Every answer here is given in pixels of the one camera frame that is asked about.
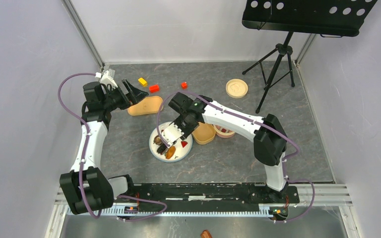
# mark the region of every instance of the wooden bowl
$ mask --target wooden bowl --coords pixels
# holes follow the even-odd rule
[[[192,136],[198,144],[205,145],[215,138],[214,126],[200,122],[198,128],[192,132]]]
[[[214,126],[215,133],[217,133],[218,136],[221,138],[230,138],[234,134],[236,134],[234,131],[228,130],[226,128],[222,128],[219,125]]]

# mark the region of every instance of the orange tray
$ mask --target orange tray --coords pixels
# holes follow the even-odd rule
[[[159,96],[146,97],[138,104],[129,107],[127,113],[131,116],[157,113],[161,103],[163,103],[163,99]]]

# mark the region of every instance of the red block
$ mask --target red block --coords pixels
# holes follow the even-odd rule
[[[181,84],[181,86],[182,86],[183,89],[187,89],[188,88],[188,84],[186,82],[183,82]]]
[[[155,93],[155,92],[160,91],[160,87],[158,86],[158,84],[152,85],[149,87],[149,90],[150,90],[150,93]]]

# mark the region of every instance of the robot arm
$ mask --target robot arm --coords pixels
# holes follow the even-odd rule
[[[208,97],[202,96],[202,98],[210,102],[210,105],[200,99],[190,99],[182,93],[177,93],[170,101],[169,106],[180,116],[161,133],[168,146],[172,146],[179,138],[188,137],[198,127],[199,122],[219,125],[232,130],[254,144],[254,155],[265,167],[267,186],[282,192],[288,185],[284,179],[281,162],[285,156],[286,141],[255,124],[255,121],[267,124],[285,135],[277,117],[271,114],[265,118],[247,115],[227,108]],[[234,116],[224,113],[224,110],[232,112]],[[167,146],[161,147],[159,152],[165,151],[166,148]]]
[[[128,175],[107,180],[99,169],[103,142],[112,118],[111,112],[117,108],[127,109],[148,96],[148,93],[134,88],[127,80],[122,80],[128,91],[124,94],[113,80],[114,74],[115,72],[109,69],[98,82],[90,82],[83,86],[86,101],[82,106],[82,118],[89,126],[90,132],[82,175],[86,199],[93,211],[110,208],[113,205],[114,194],[117,196],[127,192],[128,185],[132,184]],[[81,143],[74,164],[70,172],[62,174],[59,180],[74,214],[87,212],[79,190],[79,168],[86,139],[87,129],[82,125]]]

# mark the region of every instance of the white plate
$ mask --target white plate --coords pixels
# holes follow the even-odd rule
[[[163,124],[160,125],[160,132],[161,130],[167,128],[170,123],[172,123],[171,121],[170,122],[165,122]],[[177,162],[181,159],[183,159],[184,157],[186,157],[186,155],[189,154],[189,151],[191,151],[191,148],[192,148],[192,144],[193,144],[193,138],[192,138],[192,135],[189,135],[187,138],[186,138],[186,142],[188,143],[184,148],[182,147],[182,140],[179,139],[176,144],[174,145],[176,147],[176,151],[175,151],[175,154],[173,155],[173,157],[171,159],[166,159],[166,156],[163,155],[160,155],[157,153],[157,148],[159,147],[158,145],[156,145],[154,143],[154,137],[157,136],[157,129],[155,128],[151,135],[150,135],[150,139],[149,139],[149,147],[150,147],[150,151],[152,153],[152,155],[161,160],[161,161],[164,161],[164,162]]]

